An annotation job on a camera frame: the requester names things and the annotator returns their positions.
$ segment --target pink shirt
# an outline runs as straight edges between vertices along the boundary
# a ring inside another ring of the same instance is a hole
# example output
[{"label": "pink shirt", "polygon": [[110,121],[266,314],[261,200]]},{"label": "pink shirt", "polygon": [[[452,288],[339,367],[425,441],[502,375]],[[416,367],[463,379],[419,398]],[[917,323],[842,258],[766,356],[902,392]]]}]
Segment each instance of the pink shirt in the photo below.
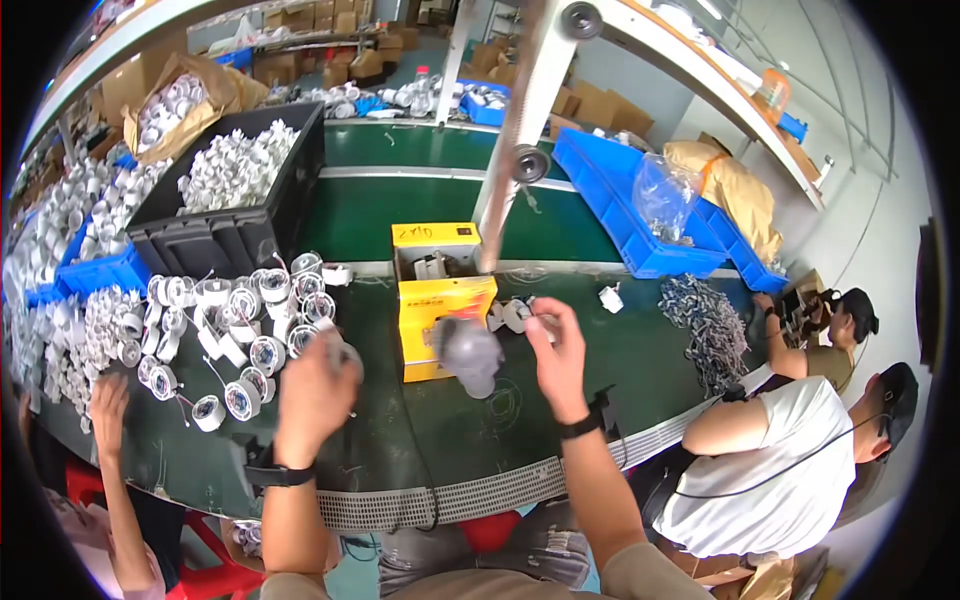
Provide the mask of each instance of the pink shirt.
[{"label": "pink shirt", "polygon": [[57,516],[60,527],[63,528],[63,533],[70,539],[74,550],[84,562],[86,570],[90,572],[90,576],[107,596],[117,600],[162,600],[164,597],[163,575],[160,573],[160,565],[156,562],[150,546],[144,544],[156,581],[152,587],[144,591],[124,592],[117,583],[116,575],[113,574],[113,562],[110,559],[113,554],[113,535],[110,532],[108,512],[96,504],[87,507],[77,506],[52,490],[45,491],[50,507]]}]

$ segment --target orange bottle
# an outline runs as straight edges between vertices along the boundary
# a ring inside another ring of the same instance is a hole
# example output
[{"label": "orange bottle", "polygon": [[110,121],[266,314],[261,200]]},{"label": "orange bottle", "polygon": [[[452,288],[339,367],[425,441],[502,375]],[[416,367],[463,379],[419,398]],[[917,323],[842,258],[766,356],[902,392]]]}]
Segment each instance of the orange bottle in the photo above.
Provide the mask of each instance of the orange bottle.
[{"label": "orange bottle", "polygon": [[767,69],[763,72],[763,83],[754,94],[754,101],[767,121],[775,127],[783,116],[786,103],[790,101],[790,82],[782,73]]}]

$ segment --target clear plastic bag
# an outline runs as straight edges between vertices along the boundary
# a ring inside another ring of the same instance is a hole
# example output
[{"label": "clear plastic bag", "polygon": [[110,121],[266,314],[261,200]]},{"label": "clear plastic bag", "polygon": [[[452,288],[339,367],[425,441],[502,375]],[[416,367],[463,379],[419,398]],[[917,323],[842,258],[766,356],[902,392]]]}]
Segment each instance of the clear plastic bag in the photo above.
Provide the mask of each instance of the clear plastic bag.
[{"label": "clear plastic bag", "polygon": [[702,174],[666,156],[646,154],[634,179],[634,206],[661,242],[692,246],[684,228],[703,183]]}]

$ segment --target black cap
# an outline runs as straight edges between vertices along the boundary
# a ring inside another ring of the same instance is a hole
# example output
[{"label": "black cap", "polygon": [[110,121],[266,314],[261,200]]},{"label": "black cap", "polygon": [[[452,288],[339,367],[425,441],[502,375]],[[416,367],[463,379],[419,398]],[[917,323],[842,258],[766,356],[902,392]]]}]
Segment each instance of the black cap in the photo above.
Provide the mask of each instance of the black cap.
[{"label": "black cap", "polygon": [[840,297],[843,311],[853,317],[853,339],[862,344],[868,333],[880,332],[880,320],[874,314],[874,304],[867,293],[858,287]]},{"label": "black cap", "polygon": [[880,459],[885,461],[890,452],[906,435],[917,412],[917,377],[906,363],[897,363],[880,374],[880,389],[883,393],[883,412],[889,417],[880,424],[880,435],[890,440],[890,450]]}]

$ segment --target black watch strap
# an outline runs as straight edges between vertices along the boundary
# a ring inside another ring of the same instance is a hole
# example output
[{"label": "black watch strap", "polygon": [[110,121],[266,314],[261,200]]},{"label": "black watch strap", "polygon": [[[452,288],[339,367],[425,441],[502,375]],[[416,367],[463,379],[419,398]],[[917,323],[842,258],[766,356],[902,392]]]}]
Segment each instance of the black watch strap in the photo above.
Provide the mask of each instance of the black watch strap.
[{"label": "black watch strap", "polygon": [[265,467],[244,467],[247,481],[252,485],[267,488],[278,486],[291,488],[301,486],[314,478],[314,465],[310,468],[287,468],[283,465],[267,465]]},{"label": "black watch strap", "polygon": [[557,424],[560,426],[560,437],[564,440],[572,440],[602,426],[603,415],[600,414],[600,411],[591,410],[589,415],[584,417],[583,420],[578,420],[570,425],[564,423]]}]

